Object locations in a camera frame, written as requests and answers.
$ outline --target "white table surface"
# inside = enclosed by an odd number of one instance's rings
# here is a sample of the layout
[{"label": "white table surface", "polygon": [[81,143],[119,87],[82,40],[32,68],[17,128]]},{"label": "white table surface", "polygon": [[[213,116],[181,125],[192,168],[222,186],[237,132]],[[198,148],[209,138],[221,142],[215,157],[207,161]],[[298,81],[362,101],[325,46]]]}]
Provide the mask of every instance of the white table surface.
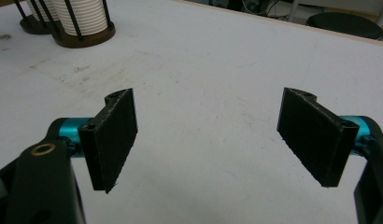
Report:
[{"label": "white table surface", "polygon": [[118,185],[92,190],[92,223],[356,223],[365,161],[322,188],[277,132],[284,87],[383,129],[383,43],[169,0],[109,0],[104,44],[64,49],[0,8],[0,168],[62,117],[93,117],[134,88],[139,133]]}]

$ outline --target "white coiled object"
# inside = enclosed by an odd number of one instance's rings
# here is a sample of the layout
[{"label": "white coiled object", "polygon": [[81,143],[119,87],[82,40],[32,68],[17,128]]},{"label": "white coiled object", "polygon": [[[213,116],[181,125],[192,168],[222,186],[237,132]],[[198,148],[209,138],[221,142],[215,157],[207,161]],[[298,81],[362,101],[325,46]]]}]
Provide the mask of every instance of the white coiled object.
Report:
[{"label": "white coiled object", "polygon": [[[102,0],[69,0],[82,35],[94,35],[107,28]],[[64,30],[77,35],[64,0],[52,0]]]},{"label": "white coiled object", "polygon": [[[55,20],[55,21],[58,21],[60,18],[58,17],[58,14],[57,12],[55,11],[55,7],[54,5],[52,4],[51,0],[43,0],[44,3],[46,4],[46,7],[47,9],[49,10],[51,16],[52,16],[52,19]],[[43,20],[44,21],[50,21],[49,20],[49,17],[46,15],[46,12],[43,10],[43,7],[40,5],[40,2],[39,0],[35,0],[36,4],[37,4],[37,8],[39,9],[40,13],[42,14],[42,17],[43,17]],[[32,12],[32,15],[34,15],[34,18],[37,20],[37,21],[40,21],[40,19],[38,18],[36,12],[35,12],[35,8],[34,6],[32,6],[32,3],[31,3],[31,0],[26,0],[26,4],[28,5],[28,7],[31,9],[31,12]]]}]

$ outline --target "floor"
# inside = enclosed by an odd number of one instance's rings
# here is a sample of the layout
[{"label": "floor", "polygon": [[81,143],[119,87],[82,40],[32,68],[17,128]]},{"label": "floor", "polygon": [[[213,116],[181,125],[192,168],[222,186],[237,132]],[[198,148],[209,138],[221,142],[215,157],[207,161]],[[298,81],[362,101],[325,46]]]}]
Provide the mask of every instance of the floor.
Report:
[{"label": "floor", "polygon": [[[201,4],[208,4],[208,0],[185,0],[195,3],[201,3]],[[216,0],[217,2],[227,2],[228,0]],[[321,13],[324,8],[322,7],[309,7],[309,6],[298,6],[295,17],[293,19],[293,22],[298,24],[305,24],[307,19],[310,16],[316,15],[318,13]],[[269,12],[268,17],[287,21],[288,16],[291,12],[291,3],[284,2],[284,1],[278,1],[276,5],[272,7],[272,9]]]}]

